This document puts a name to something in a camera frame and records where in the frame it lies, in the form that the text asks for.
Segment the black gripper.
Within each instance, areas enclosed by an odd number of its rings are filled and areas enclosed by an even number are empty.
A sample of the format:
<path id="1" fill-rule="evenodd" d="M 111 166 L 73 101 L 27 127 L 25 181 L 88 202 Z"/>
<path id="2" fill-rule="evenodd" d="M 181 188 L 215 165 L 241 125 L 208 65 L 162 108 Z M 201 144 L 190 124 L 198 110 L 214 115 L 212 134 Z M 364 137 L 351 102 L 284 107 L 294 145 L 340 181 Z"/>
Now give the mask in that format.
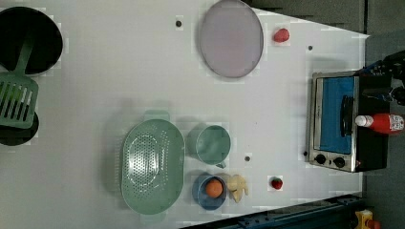
<path id="1" fill-rule="evenodd" d="M 378 60 L 372 65 L 361 70 L 362 76 L 384 76 L 401 82 L 405 81 L 405 52 L 400 51 L 386 56 L 383 60 Z M 363 95 L 382 100 L 385 102 L 396 102 L 400 106 L 405 105 L 404 85 L 399 87 L 382 87 L 366 89 Z"/>

